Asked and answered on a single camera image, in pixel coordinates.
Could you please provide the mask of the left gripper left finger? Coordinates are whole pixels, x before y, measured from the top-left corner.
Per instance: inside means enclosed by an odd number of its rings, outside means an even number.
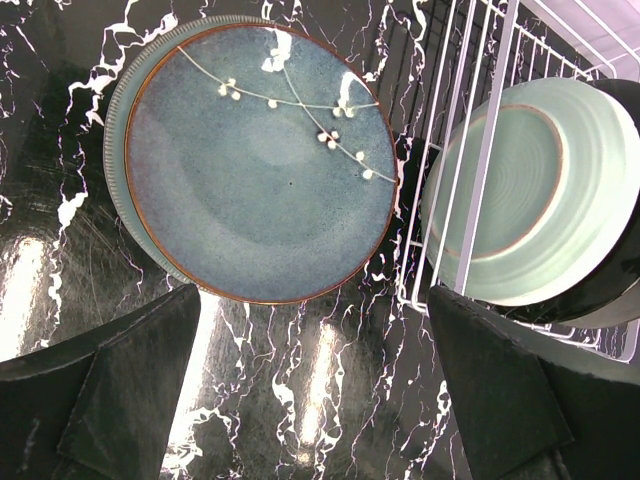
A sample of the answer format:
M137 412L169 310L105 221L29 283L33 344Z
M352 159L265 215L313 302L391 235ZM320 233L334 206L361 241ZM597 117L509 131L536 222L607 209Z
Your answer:
M2 362L2 478L158 478L200 311L183 285Z

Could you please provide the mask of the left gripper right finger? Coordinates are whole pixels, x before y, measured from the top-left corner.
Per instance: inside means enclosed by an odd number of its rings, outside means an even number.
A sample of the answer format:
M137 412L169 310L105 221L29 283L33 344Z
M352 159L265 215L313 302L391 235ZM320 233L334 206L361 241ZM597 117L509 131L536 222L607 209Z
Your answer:
M428 313L475 479L636 479L639 368L442 286Z

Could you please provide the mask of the blue blossom branch plate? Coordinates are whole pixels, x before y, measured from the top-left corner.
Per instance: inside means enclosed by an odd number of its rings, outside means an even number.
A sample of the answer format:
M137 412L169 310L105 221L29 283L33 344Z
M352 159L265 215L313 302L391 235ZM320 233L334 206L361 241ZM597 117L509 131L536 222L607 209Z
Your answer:
M354 70L305 34L184 26L133 66L115 106L147 239L211 292L267 304L321 295L388 229L388 122Z

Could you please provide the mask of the large teal bottom plate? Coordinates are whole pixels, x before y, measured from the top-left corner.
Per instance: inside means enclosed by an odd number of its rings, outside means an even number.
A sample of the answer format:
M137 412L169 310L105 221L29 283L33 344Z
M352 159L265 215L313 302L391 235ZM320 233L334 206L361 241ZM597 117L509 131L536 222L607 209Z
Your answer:
M163 270L182 283L194 280L177 267L155 245L147 233L129 191L126 169L126 140L129 118L136 97L147 77L175 47L206 31L232 25L275 27L276 22L239 14L216 15L181 24L147 43L123 71L112 94L104 121L103 167L106 183L116 211L128 233Z

